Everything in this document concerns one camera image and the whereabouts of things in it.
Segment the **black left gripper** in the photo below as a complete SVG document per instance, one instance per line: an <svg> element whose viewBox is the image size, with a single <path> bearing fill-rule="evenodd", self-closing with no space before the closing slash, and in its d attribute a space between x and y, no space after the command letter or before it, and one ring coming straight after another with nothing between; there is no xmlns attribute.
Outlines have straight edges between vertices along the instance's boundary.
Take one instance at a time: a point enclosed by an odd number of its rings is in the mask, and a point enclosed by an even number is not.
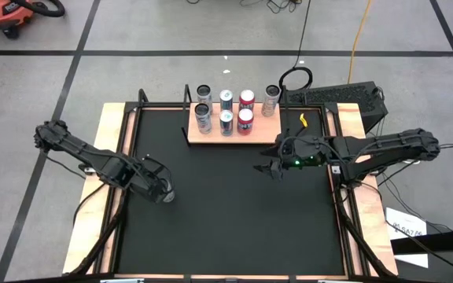
<svg viewBox="0 0 453 283"><path fill-rule="evenodd" d="M173 199L171 178L159 177L143 162L111 156L108 161L108 183L137 193L153 203L170 202Z"/></svg>

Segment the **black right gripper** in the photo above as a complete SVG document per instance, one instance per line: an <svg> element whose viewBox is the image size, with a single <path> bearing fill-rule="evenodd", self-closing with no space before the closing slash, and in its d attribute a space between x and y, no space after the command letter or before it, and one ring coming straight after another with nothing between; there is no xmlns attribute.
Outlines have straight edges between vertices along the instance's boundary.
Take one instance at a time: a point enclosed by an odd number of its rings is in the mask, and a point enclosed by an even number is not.
<svg viewBox="0 0 453 283"><path fill-rule="evenodd" d="M282 180L282 169L291 167L319 167L331 159L331 150L324 138L312 135L276 137L276 146L260 152L264 156L277 156L278 161L271 161L253 168L274 180Z"/></svg>

